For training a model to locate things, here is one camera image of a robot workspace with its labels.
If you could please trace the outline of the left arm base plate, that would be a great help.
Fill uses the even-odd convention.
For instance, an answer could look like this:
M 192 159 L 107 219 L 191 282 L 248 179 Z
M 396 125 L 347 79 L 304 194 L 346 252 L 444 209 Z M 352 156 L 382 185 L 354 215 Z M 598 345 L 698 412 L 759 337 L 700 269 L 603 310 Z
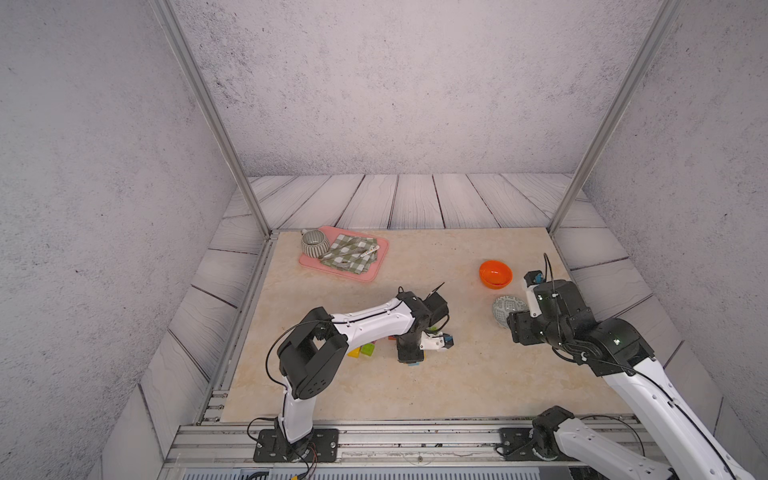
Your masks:
M 307 436 L 289 443 L 279 428 L 263 429 L 256 440 L 255 463 L 333 463 L 339 447 L 338 429 L 313 429 Z

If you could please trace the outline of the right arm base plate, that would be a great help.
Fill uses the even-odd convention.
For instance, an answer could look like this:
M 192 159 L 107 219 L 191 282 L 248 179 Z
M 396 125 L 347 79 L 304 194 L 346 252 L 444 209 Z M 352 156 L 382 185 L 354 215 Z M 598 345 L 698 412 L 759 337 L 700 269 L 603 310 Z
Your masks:
M 562 453 L 553 439 L 546 439 L 534 428 L 501 428 L 494 450 L 505 461 L 567 462 L 573 458 Z

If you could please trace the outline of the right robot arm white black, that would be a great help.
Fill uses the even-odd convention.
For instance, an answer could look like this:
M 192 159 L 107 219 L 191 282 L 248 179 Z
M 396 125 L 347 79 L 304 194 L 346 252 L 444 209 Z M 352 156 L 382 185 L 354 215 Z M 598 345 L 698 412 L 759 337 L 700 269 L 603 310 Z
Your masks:
M 621 318 L 596 320 L 571 281 L 531 271 L 524 282 L 528 308 L 507 319 L 514 342 L 546 344 L 558 357 L 588 366 L 631 408 L 665 456 L 651 460 L 554 406 L 532 422 L 537 458 L 572 458 L 608 479 L 751 478 L 682 398 L 633 325 Z

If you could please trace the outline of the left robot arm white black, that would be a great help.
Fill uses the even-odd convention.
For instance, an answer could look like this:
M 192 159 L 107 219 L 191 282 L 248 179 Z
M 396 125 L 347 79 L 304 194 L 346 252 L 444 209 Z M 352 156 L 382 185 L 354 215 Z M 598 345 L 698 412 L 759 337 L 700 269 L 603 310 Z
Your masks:
M 356 349 L 392 337 L 397 359 L 406 365 L 424 361 L 427 351 L 453 347 L 444 332 L 450 319 L 447 301 L 437 292 L 420 298 L 400 289 L 388 302 L 347 314 L 312 309 L 270 348 L 279 361 L 284 388 L 276 427 L 290 445 L 309 438 L 316 400 L 332 382 L 344 358 Z

